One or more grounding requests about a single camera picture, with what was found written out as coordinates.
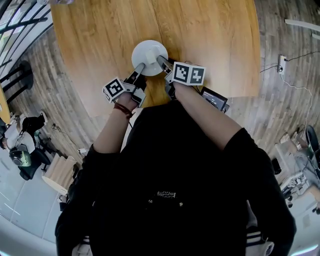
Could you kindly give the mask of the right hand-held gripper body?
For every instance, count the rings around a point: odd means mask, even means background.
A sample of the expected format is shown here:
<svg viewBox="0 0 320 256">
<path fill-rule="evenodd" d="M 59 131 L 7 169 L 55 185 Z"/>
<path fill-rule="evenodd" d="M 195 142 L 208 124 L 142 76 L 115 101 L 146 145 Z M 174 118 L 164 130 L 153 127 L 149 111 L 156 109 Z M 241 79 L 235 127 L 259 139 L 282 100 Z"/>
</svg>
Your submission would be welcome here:
<svg viewBox="0 0 320 256">
<path fill-rule="evenodd" d="M 206 68 L 199 65 L 175 61 L 173 70 L 165 76 L 165 92 L 171 100 L 175 100 L 175 88 L 177 82 L 186 86 L 202 86 L 204 84 Z"/>
</svg>

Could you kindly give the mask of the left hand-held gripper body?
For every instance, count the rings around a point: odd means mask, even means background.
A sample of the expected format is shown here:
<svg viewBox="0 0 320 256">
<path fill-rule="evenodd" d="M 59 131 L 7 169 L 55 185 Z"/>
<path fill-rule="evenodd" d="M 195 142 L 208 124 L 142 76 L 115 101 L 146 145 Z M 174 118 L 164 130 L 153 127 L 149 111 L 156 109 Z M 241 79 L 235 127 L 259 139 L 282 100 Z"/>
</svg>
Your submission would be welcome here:
<svg viewBox="0 0 320 256">
<path fill-rule="evenodd" d="M 139 108 L 143 105 L 146 98 L 146 94 L 142 88 L 132 83 L 121 81 L 118 77 L 104 85 L 102 93 L 109 103 L 114 102 L 123 93 L 130 93 L 132 100 L 137 103 Z"/>
</svg>

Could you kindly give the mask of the grey rectangular foam block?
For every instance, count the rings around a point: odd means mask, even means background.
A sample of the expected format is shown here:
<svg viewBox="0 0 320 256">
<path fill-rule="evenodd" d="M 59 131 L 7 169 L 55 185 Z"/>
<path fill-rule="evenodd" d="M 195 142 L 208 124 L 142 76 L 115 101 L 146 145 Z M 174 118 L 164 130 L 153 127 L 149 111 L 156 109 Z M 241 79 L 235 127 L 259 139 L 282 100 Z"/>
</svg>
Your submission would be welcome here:
<svg viewBox="0 0 320 256">
<path fill-rule="evenodd" d="M 157 57 L 156 55 L 154 54 L 153 50 L 149 49 L 146 53 L 145 53 L 145 57 L 146 57 L 146 60 L 147 60 L 147 63 L 149 65 L 152 65 L 154 63 L 157 62 Z"/>
</svg>

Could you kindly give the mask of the white round plate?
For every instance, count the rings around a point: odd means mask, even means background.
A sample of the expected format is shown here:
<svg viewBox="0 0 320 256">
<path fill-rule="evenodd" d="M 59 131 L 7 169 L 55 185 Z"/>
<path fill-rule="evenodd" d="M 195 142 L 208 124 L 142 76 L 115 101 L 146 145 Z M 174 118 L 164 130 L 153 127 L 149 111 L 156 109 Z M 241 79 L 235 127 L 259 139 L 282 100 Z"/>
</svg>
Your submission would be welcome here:
<svg viewBox="0 0 320 256">
<path fill-rule="evenodd" d="M 153 77 L 162 73 L 163 70 L 157 61 L 151 65 L 148 64 L 146 59 L 146 52 L 148 50 L 153 50 L 156 58 L 158 56 L 163 56 L 167 60 L 168 60 L 168 52 L 160 42 L 155 40 L 142 41 L 134 48 L 131 56 L 131 62 L 133 67 L 136 68 L 140 63 L 144 63 L 145 68 L 141 74 L 143 76 Z"/>
</svg>

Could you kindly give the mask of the person's left forearm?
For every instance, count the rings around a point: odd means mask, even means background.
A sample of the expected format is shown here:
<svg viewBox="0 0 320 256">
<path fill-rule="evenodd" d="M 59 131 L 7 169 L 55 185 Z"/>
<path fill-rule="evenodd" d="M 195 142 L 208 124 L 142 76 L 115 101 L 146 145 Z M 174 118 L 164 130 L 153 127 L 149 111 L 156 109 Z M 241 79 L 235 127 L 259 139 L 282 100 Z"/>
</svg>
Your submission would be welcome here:
<svg viewBox="0 0 320 256">
<path fill-rule="evenodd" d="M 93 148 L 101 154 L 119 153 L 129 126 L 128 115 L 114 108 L 104 128 L 93 143 Z"/>
</svg>

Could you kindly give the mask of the person's right forearm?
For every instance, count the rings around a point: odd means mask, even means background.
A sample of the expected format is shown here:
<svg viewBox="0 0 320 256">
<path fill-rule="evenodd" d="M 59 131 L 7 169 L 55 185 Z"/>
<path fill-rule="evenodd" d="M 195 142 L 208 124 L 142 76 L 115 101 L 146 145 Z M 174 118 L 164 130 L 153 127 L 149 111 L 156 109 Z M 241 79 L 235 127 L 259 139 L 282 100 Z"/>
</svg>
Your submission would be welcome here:
<svg viewBox="0 0 320 256">
<path fill-rule="evenodd" d="M 174 82 L 175 97 L 205 135 L 223 150 L 241 126 L 199 95 L 191 86 Z"/>
</svg>

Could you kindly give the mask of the person's left hand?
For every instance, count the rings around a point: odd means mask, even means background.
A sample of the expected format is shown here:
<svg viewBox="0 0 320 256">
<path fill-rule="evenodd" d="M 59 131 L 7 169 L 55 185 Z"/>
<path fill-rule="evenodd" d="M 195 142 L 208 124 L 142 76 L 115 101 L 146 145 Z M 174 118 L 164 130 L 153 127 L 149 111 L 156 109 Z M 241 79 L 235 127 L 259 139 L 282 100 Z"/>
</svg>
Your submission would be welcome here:
<svg viewBox="0 0 320 256">
<path fill-rule="evenodd" d="M 132 94 L 129 92 L 123 92 L 116 102 L 131 112 L 138 106 L 137 102 L 132 99 Z"/>
</svg>

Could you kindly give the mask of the black tablet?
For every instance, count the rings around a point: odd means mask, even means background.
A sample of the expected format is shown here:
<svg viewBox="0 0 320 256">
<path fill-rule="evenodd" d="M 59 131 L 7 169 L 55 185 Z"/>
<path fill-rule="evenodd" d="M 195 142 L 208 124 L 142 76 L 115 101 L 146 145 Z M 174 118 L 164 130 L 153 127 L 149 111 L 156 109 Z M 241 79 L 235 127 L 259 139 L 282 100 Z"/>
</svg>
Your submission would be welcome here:
<svg viewBox="0 0 320 256">
<path fill-rule="evenodd" d="M 230 107 L 227 104 L 228 99 L 226 97 L 216 93 L 215 91 L 207 87 L 203 87 L 201 89 L 200 95 L 224 114 L 228 111 Z"/>
</svg>

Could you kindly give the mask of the person's black top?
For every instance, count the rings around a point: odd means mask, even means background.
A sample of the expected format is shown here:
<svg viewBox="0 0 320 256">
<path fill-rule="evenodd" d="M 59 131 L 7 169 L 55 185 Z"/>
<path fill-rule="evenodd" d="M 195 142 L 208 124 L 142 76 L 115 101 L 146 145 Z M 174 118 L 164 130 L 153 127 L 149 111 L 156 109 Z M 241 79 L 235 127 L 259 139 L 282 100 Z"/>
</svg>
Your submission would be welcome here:
<svg viewBox="0 0 320 256">
<path fill-rule="evenodd" d="M 178 101 L 144 109 L 119 153 L 91 148 L 56 225 L 58 256 L 245 256 L 248 211 L 271 256 L 296 233 L 272 162 L 245 129 L 218 147 Z"/>
</svg>

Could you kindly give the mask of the black bar stool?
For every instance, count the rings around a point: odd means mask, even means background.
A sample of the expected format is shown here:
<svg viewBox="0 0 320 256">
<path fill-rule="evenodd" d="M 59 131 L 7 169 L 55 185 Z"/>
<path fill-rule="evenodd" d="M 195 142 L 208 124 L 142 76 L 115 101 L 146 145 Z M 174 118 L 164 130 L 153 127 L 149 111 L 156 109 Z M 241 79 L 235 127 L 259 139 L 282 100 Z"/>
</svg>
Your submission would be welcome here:
<svg viewBox="0 0 320 256">
<path fill-rule="evenodd" d="M 26 60 L 21 61 L 17 68 L 10 71 L 3 78 L 0 78 L 0 83 L 8 80 L 10 77 L 12 77 L 16 73 L 20 73 L 20 75 L 16 77 L 14 80 L 12 80 L 11 82 L 9 82 L 7 85 L 5 85 L 3 88 L 3 92 L 5 93 L 18 82 L 21 82 L 23 86 L 19 90 L 17 90 L 10 98 L 6 100 L 8 104 L 11 103 L 18 95 L 20 95 L 25 90 L 30 90 L 34 84 L 33 71 L 30 63 Z"/>
</svg>

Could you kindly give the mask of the light wooden slatted stand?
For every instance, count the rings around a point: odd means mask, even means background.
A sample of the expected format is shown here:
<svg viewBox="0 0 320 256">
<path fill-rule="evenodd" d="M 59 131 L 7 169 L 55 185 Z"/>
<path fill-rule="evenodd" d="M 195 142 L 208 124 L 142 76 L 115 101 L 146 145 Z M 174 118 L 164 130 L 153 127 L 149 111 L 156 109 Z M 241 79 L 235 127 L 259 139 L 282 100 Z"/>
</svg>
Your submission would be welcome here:
<svg viewBox="0 0 320 256">
<path fill-rule="evenodd" d="M 42 175 L 43 181 L 52 189 L 66 196 L 73 182 L 74 165 L 77 161 L 69 155 L 67 158 L 55 154 L 51 164 Z"/>
</svg>

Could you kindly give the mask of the black office chair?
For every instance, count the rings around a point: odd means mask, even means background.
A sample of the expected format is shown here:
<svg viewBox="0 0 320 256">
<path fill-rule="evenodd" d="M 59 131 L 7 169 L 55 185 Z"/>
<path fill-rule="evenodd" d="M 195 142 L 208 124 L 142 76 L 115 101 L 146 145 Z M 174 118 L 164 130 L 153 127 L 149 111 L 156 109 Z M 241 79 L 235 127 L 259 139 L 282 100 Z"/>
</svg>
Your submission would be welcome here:
<svg viewBox="0 0 320 256">
<path fill-rule="evenodd" d="M 47 166 L 51 164 L 49 157 L 47 156 L 47 151 L 45 149 L 35 148 L 35 150 L 30 154 L 31 165 L 30 166 L 19 166 L 19 174 L 25 180 L 32 180 L 37 169 L 44 164 L 42 169 L 46 172 Z"/>
</svg>

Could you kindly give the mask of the round wooden table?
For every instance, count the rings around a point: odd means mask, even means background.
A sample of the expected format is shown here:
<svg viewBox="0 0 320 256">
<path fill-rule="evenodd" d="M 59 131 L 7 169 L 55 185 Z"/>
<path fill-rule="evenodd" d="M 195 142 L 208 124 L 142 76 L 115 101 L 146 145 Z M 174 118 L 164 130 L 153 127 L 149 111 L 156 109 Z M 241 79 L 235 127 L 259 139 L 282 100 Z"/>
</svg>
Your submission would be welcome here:
<svg viewBox="0 0 320 256">
<path fill-rule="evenodd" d="M 0 83 L 0 118 L 5 124 L 11 122 L 10 110 L 8 107 L 7 99 Z"/>
</svg>

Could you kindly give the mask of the small wooden white-legged table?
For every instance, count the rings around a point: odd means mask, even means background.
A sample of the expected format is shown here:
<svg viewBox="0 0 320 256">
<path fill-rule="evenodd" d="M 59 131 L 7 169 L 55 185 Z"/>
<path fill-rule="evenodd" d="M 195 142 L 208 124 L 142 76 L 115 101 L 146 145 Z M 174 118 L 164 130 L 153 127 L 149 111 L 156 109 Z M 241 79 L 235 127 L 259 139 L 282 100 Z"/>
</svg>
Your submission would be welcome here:
<svg viewBox="0 0 320 256">
<path fill-rule="evenodd" d="M 320 25 L 315 25 L 315 24 L 308 23 L 305 21 L 292 20 L 292 19 L 285 19 L 284 22 L 287 25 L 297 26 L 297 27 L 306 28 L 306 29 L 310 29 L 310 30 L 319 32 L 319 34 L 312 33 L 311 36 L 317 40 L 320 40 Z"/>
</svg>

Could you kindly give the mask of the white low shelf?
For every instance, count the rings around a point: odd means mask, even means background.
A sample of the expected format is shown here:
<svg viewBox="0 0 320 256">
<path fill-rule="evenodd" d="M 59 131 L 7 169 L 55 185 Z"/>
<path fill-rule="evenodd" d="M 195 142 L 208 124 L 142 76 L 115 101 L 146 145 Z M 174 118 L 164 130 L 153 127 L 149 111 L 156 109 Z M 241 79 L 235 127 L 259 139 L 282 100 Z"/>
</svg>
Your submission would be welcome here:
<svg viewBox="0 0 320 256">
<path fill-rule="evenodd" d="M 297 179 L 303 174 L 294 156 L 294 153 L 296 153 L 298 149 L 287 132 L 282 136 L 280 141 L 274 145 L 274 148 L 275 158 L 281 168 L 281 172 L 275 176 L 281 190 L 284 190 L 292 180 Z"/>
</svg>

